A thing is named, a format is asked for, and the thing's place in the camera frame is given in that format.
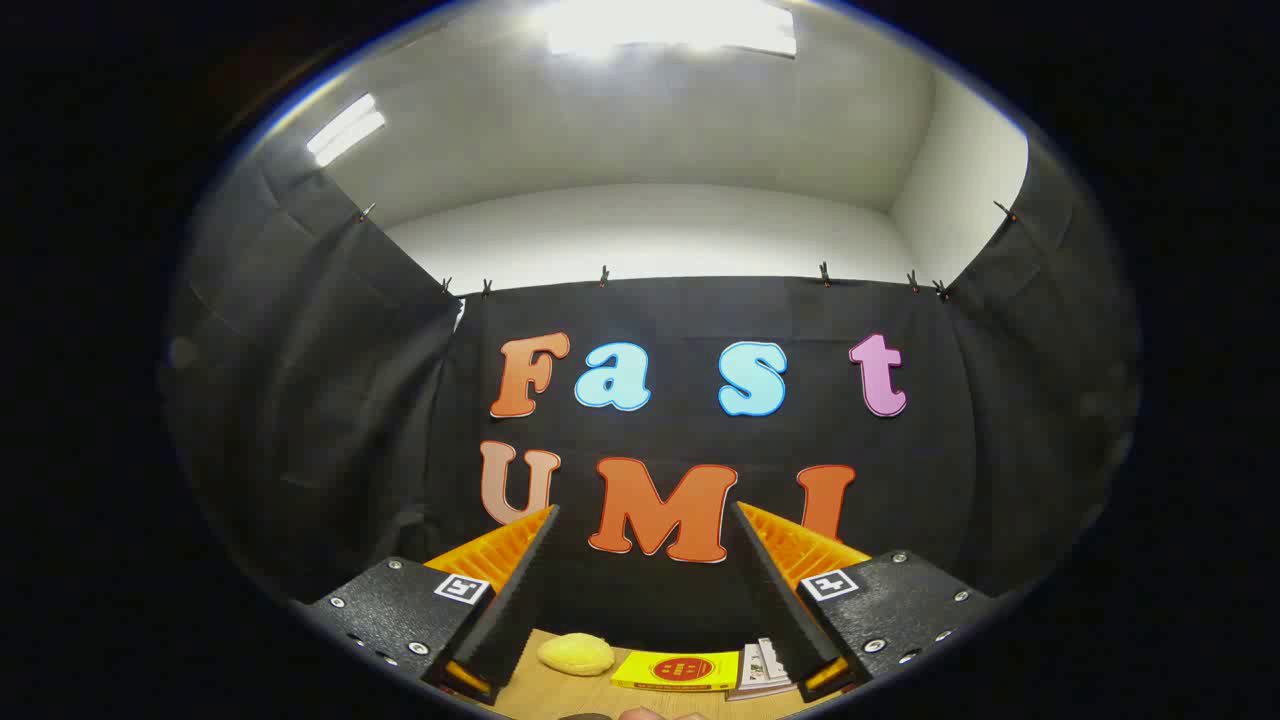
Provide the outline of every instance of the booklet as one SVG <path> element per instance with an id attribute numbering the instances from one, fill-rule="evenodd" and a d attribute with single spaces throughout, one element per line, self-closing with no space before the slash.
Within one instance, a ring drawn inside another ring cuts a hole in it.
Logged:
<path id="1" fill-rule="evenodd" d="M 764 659 L 764 669 L 769 673 L 769 678 L 786 678 L 787 669 L 778 662 L 778 655 L 773 652 L 773 641 L 769 638 L 760 638 L 760 657 Z"/>
<path id="2" fill-rule="evenodd" d="M 730 691 L 741 652 L 645 652 L 634 650 L 609 679 L 620 688 L 668 692 Z"/>
<path id="3" fill-rule="evenodd" d="M 724 693 L 724 700 L 732 702 L 735 700 L 764 697 L 787 692 L 794 687 L 795 683 L 785 674 L 774 678 L 769 676 L 760 646 L 751 643 L 742 648 L 742 665 L 739 670 L 737 688 Z"/>

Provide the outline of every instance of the white ceiling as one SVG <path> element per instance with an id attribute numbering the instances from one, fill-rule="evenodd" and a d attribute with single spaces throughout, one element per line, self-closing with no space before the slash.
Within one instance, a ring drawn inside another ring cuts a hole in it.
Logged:
<path id="1" fill-rule="evenodd" d="M 710 183 L 888 210 L 929 126 L 933 70 L 810 3 L 795 59 L 627 47 L 553 56 L 531 3 L 495 0 L 367 60 L 296 122 L 371 92 L 387 126 L 329 165 L 381 227 L 486 200 L 612 183 Z"/>

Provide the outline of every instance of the letter m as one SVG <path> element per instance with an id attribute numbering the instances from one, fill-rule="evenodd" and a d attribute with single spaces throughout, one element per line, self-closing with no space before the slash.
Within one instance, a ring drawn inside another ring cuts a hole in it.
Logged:
<path id="1" fill-rule="evenodd" d="M 644 462 L 630 457 L 605 457 L 595 466 L 604 478 L 604 509 L 600 530 L 588 544 L 604 552 L 631 551 L 626 537 L 630 521 L 645 555 L 658 552 L 672 530 L 680 528 L 667 557 L 682 562 L 719 562 L 728 555 L 721 546 L 721 523 L 728 488 L 737 473 L 723 465 L 695 465 L 666 502 Z"/>

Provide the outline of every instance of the light blue letter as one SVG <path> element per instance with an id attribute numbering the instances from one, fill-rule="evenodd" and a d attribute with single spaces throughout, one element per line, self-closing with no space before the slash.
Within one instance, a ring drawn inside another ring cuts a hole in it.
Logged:
<path id="1" fill-rule="evenodd" d="M 730 415 L 769 415 L 782 407 L 787 356 L 774 342 L 735 342 L 721 352 L 721 407 Z"/>
<path id="2" fill-rule="evenodd" d="M 603 366 L 609 360 L 613 365 Z M 582 373 L 573 386 L 573 397 L 588 407 L 612 405 L 630 413 L 649 402 L 644 388 L 644 374 L 649 370 L 649 354 L 639 345 L 611 342 L 586 354 L 586 364 L 594 370 Z"/>

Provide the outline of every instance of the white wall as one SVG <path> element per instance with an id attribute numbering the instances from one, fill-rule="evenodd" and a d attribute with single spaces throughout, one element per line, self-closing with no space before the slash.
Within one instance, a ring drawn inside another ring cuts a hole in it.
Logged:
<path id="1" fill-rule="evenodd" d="M 933 118 L 890 215 L 918 260 L 916 281 L 950 284 L 987 245 L 1027 176 L 1027 136 L 934 70 Z"/>
<path id="2" fill-rule="evenodd" d="M 449 291 L 689 275 L 906 282 L 914 266 L 883 213 L 708 184 L 611 184 L 479 202 L 385 231 Z"/>

